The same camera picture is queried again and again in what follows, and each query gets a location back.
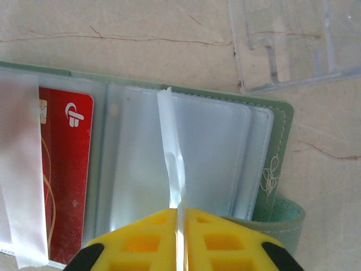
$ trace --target green card holder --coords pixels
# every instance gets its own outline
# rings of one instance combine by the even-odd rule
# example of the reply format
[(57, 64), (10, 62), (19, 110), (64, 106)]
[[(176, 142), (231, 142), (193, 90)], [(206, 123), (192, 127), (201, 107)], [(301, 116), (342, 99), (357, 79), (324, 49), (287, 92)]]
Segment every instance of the green card holder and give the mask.
[[(213, 99), (229, 100), (237, 103), (261, 106), (272, 110), (274, 113), (274, 125), (271, 133), (270, 143), (263, 170), (263, 177), (259, 188), (256, 206), (253, 213), (252, 221), (239, 220), (232, 217), (227, 219), (233, 222), (245, 225), (249, 228), (259, 230), (263, 233), (271, 235), (279, 239), (293, 254), (296, 251), (300, 238), (305, 212), (298, 204), (291, 200), (276, 195), (278, 178), (281, 172), (281, 166), (284, 158), (285, 148), (289, 136), (289, 131), (293, 119), (293, 107), (287, 102), (253, 97), (241, 94), (223, 93), (220, 91), (211, 91), (204, 89), (191, 89), (181, 86), (173, 86), (167, 84), (159, 84), (155, 82), (147, 82), (121, 78), (115, 76), (97, 75), (92, 73), (69, 71), (65, 69), (47, 68), (36, 65), (25, 65), (18, 63), (0, 62), (1, 70), (12, 70), (16, 72), (33, 72), (46, 73), (56, 76), (64, 76), (67, 78), (82, 78), (84, 80), (93, 80), (105, 83), (115, 83), (121, 85), (140, 86), (143, 88), (166, 89), (171, 86), (174, 92), (197, 95), (200, 97), (210, 97)], [(101, 119), (101, 115), (105, 115), (104, 101), (102, 98), (94, 98), (94, 115)], [(102, 125), (94, 123), (93, 134), (99, 134)], [(85, 228), (83, 242), (86, 243), (94, 237), (93, 225), (95, 225), (94, 208), (97, 205), (98, 198), (98, 181), (100, 176), (100, 159), (101, 149), (99, 142), (92, 141), (90, 155), (90, 166), (92, 172), (89, 174), (89, 185), (87, 188), (87, 204), (85, 215)]]

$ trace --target beige marble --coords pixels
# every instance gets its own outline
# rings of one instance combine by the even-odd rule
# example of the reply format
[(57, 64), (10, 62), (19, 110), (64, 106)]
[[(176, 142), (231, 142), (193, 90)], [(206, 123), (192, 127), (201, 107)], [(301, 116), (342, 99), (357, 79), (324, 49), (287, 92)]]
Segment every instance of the beige marble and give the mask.
[[(0, 13), (0, 60), (239, 91), (227, 1), (8, 0)], [(359, 85), (267, 94), (295, 107), (279, 191), (306, 210), (306, 270), (361, 267)], [(0, 270), (16, 270), (14, 258), (0, 255)]]

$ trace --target card slot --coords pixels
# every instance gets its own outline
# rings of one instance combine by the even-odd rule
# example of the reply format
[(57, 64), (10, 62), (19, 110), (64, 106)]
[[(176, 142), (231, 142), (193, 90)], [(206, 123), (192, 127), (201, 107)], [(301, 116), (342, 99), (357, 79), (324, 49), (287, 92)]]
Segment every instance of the card slot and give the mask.
[(266, 160), (274, 114), (270, 109), (249, 106), (254, 113), (246, 159), (231, 216), (250, 220)]
[[(111, 86), (109, 95), (111, 95), (111, 92), (119, 92), (118, 88), (119, 86), (116, 85)], [(164, 156), (161, 152), (162, 145), (156, 93), (156, 90), (126, 87), (122, 90), (122, 94), (117, 97), (122, 108), (119, 108), (121, 117), (118, 116), (118, 121), (121, 121), (121, 123), (117, 124), (120, 125), (120, 137), (118, 156), (114, 158), (117, 160), (117, 172), (115, 173), (116, 180), (111, 196), (112, 203), (110, 205), (112, 207), (110, 218), (108, 218), (110, 223), (105, 225), (106, 223), (103, 220), (101, 223), (103, 229), (98, 226), (97, 233), (109, 231), (122, 226), (123, 223), (128, 224), (139, 219), (140, 217), (131, 214), (131, 210), (135, 210), (134, 206), (140, 200), (148, 209), (147, 212), (142, 213), (142, 216), (147, 215), (148, 212), (166, 208), (169, 204), (168, 180)], [(201, 205), (204, 209), (207, 208), (204, 202), (215, 202), (215, 199), (217, 199), (216, 193), (222, 193), (221, 198), (226, 200), (221, 204), (221, 208), (216, 207), (218, 208), (216, 212), (219, 212), (219, 215), (226, 215), (231, 203), (234, 182), (239, 179), (237, 173), (244, 155), (250, 125), (250, 109), (242, 104), (226, 102), (227, 105), (224, 106), (224, 101), (196, 98), (184, 94), (174, 94), (174, 96), (175, 109), (178, 111), (177, 116), (180, 116), (177, 124), (180, 131), (181, 148), (185, 149), (186, 145), (192, 146), (182, 150), (185, 157), (186, 174), (188, 172), (188, 179), (192, 177), (202, 178), (202, 182), (199, 182), (197, 187), (193, 189), (195, 195), (190, 193), (189, 196), (191, 199), (195, 199), (197, 196), (204, 198), (202, 201), (196, 201), (196, 205)], [(237, 132), (227, 132), (234, 129), (235, 126)], [(212, 135), (215, 136), (214, 140), (207, 141), (207, 131), (212, 132)], [(227, 149), (223, 150), (225, 154), (222, 155), (226, 155), (228, 151), (233, 153), (225, 156), (226, 159), (219, 156), (219, 152), (222, 151), (224, 146)], [(218, 163), (222, 164), (217, 168), (215, 168), (215, 164), (207, 167), (212, 160), (217, 160)], [(205, 169), (208, 169), (210, 173), (204, 175)], [(205, 186), (204, 180), (212, 179), (217, 180), (218, 183), (209, 183), (209, 186)], [(155, 184), (154, 182), (161, 182), (162, 185), (159, 186), (158, 183), (156, 187), (152, 187)], [(205, 187), (211, 190), (211, 193), (207, 193)], [(110, 201), (110, 195), (100, 195), (99, 200), (101, 198)], [(98, 215), (98, 218), (101, 217), (104, 217), (104, 214)]]
[(89, 94), (94, 99), (88, 182), (86, 188), (85, 220), (82, 236), (82, 246), (84, 246), (94, 238), (94, 227), (96, 222), (94, 210), (96, 210), (98, 204), (98, 183), (102, 157), (107, 84), (104, 82), (58, 75), (48, 75), (44, 73), (38, 73), (38, 77), (40, 87)]

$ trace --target card logo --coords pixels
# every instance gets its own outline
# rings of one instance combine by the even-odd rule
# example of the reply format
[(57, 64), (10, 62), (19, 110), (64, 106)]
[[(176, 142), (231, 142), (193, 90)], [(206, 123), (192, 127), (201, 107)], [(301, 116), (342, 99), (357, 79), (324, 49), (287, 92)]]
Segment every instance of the card logo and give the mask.
[(84, 116), (77, 113), (77, 107), (74, 103), (68, 103), (65, 107), (65, 115), (69, 120), (70, 127), (78, 127), (79, 121), (84, 120)]

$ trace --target green strap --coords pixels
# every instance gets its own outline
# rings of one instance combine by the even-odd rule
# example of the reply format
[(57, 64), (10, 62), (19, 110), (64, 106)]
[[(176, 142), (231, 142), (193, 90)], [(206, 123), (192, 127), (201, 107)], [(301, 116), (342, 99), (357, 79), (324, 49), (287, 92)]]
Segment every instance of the green strap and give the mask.
[(246, 221), (233, 217), (225, 218), (276, 238), (291, 255), (294, 255), (300, 240), (305, 211), (297, 203), (277, 195), (271, 211), (270, 222)]

